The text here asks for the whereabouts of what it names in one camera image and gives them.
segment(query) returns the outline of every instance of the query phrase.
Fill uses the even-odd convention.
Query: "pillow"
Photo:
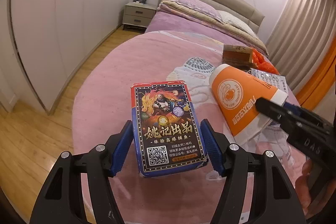
[[[176,2],[179,5],[203,13],[209,17],[218,20],[219,22],[222,22],[222,18],[219,12],[214,7],[200,0],[170,0],[170,1]]]
[[[258,38],[256,34],[252,31],[252,29],[245,22],[241,21],[239,18],[225,11],[217,11],[217,12],[221,15],[221,19],[223,22],[230,24],[248,33],[250,36],[254,38]]]

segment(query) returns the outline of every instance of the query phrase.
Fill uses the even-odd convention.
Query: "beige curtain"
[[[336,32],[336,0],[288,0],[266,45],[294,94],[322,62]]]

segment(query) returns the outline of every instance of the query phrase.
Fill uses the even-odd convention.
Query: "metal screw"
[[[66,159],[67,157],[69,157],[70,153],[68,151],[64,151],[62,154],[61,154],[61,157]]]
[[[98,152],[103,151],[104,149],[105,149],[105,145],[103,145],[103,144],[100,144],[100,145],[97,145],[97,146],[96,146],[96,150],[97,150]]]
[[[229,147],[230,147],[230,149],[233,150],[233,151],[237,151],[237,150],[239,149],[239,146],[236,145],[235,143],[230,144]]]
[[[266,151],[266,156],[269,158],[273,158],[274,157],[274,153],[272,151],[267,150]]]

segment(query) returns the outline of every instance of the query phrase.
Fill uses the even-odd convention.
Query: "qr code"
[[[150,166],[169,163],[167,149],[165,145],[148,147],[147,155]]]

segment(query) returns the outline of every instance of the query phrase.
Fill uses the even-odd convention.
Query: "orange plush toy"
[[[278,70],[271,63],[268,63],[267,61],[265,61],[262,54],[258,52],[256,49],[253,49],[252,60],[253,60],[253,63],[257,65],[258,70],[269,72],[275,75],[280,75]]]

